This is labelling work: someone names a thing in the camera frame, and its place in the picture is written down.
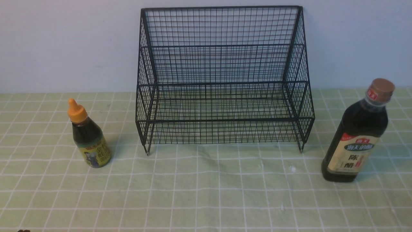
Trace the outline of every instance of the bottle neck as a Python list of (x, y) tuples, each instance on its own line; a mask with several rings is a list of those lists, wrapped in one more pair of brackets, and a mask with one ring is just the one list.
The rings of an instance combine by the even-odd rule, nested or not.
[(386, 102), (377, 102), (369, 98), (368, 95), (360, 101), (360, 105), (367, 111), (370, 112), (381, 112), (385, 109)]

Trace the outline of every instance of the cartoon figure on label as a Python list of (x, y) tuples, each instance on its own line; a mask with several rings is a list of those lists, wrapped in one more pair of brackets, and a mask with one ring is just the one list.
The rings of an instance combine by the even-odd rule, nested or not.
[(92, 165), (95, 168), (99, 167), (99, 163), (96, 159), (96, 155), (97, 155), (96, 152), (92, 152), (92, 153), (85, 152), (84, 154), (86, 155), (86, 160), (90, 162), (90, 165)]

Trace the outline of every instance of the brown bottle cap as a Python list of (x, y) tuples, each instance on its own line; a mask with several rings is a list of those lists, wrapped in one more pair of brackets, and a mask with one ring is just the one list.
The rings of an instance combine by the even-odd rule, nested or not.
[(395, 85), (383, 78), (376, 78), (372, 81), (369, 89), (366, 91), (366, 96), (371, 100), (380, 103), (387, 103), (391, 100)]

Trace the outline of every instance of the orange nozzle cap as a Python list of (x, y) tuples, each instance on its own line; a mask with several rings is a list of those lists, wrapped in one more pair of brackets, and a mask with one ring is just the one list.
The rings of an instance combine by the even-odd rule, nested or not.
[(73, 99), (69, 99), (69, 109), (67, 114), (69, 115), (70, 121), (74, 123), (79, 123), (84, 121), (87, 118), (87, 112), (82, 105), (78, 105), (77, 102)]

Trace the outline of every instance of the dark liquid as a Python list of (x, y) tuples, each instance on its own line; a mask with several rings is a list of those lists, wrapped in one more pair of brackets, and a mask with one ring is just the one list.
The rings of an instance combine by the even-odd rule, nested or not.
[(385, 106), (376, 107), (365, 99), (349, 106), (343, 114), (339, 127), (333, 137), (326, 156), (322, 161), (322, 174), (325, 180), (333, 182), (352, 182), (357, 174), (336, 174), (328, 171), (329, 162), (335, 153), (343, 133), (351, 136), (381, 137), (388, 126), (388, 115)]
[(72, 123), (73, 139), (77, 144), (89, 144), (102, 137), (102, 130), (89, 117), (81, 123)]

